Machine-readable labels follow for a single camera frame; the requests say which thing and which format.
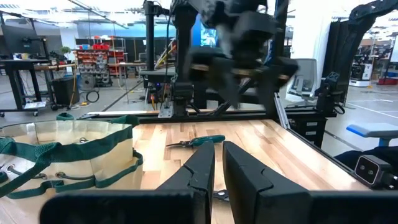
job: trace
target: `butcher block tabletop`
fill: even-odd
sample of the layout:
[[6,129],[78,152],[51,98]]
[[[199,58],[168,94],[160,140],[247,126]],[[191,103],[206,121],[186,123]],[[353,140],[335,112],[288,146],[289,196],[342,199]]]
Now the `butcher block tabletop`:
[[[133,129],[134,148],[144,156],[141,189],[156,189],[195,152],[165,147],[201,136],[225,135],[268,167],[309,190],[369,190],[273,120],[141,124]],[[222,143],[215,144],[214,190],[225,189]],[[213,199],[212,223],[233,223],[228,202]]]

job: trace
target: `office chair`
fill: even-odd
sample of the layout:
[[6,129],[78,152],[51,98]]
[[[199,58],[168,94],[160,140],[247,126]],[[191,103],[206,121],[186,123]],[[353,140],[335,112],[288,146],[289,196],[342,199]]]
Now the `office chair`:
[[290,86],[288,93],[300,96],[304,101],[289,106],[313,105],[313,103],[309,101],[316,99],[315,90],[318,84],[317,60],[314,58],[298,58],[296,61],[299,69],[296,74],[294,74],[293,84]]

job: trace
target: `green scissors handle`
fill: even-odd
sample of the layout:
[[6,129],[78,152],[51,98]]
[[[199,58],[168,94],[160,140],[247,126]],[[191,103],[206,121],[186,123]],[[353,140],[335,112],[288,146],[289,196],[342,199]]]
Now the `green scissors handle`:
[[194,138],[190,141],[190,144],[192,146],[200,146],[206,141],[213,141],[214,143],[222,142],[225,140],[224,135],[214,135],[214,136],[205,136],[205,137],[199,137],[199,138]]

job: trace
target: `concrete floor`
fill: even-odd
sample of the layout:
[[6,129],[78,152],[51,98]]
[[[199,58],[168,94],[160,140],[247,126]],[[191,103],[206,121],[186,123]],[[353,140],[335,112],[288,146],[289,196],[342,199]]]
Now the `concrete floor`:
[[[28,91],[33,91],[29,76],[23,75],[28,82]],[[40,89],[45,90],[43,78],[38,78]],[[140,80],[128,78],[126,80],[127,89],[134,86],[133,91],[126,94],[126,87],[120,88],[115,79],[112,87],[100,88],[100,99],[96,103],[88,106],[79,107],[75,110],[67,111],[79,117],[92,111],[124,111],[124,110],[144,110],[144,101],[139,97],[144,95]],[[281,90],[281,98],[284,98],[285,91]],[[325,135],[323,138],[322,149],[332,156],[350,150],[368,150],[377,146],[378,139],[365,139],[346,130],[346,127],[354,123],[389,123],[398,126],[398,86],[377,86],[373,88],[350,87],[346,102],[346,113],[338,115],[337,118],[330,118],[326,124]],[[8,77],[0,76],[0,102],[1,108],[15,108],[14,98],[11,92]],[[283,105],[290,102],[282,100]],[[208,108],[216,108],[217,102],[208,101]],[[242,104],[242,109],[261,108],[259,105]],[[26,123],[34,121],[47,121],[55,119],[59,113],[66,112],[65,109],[52,111],[49,107],[39,110],[39,116],[34,117],[32,113],[18,112],[6,113],[4,118],[0,118],[0,127],[16,123]],[[392,140],[392,145],[398,145],[398,140]]]

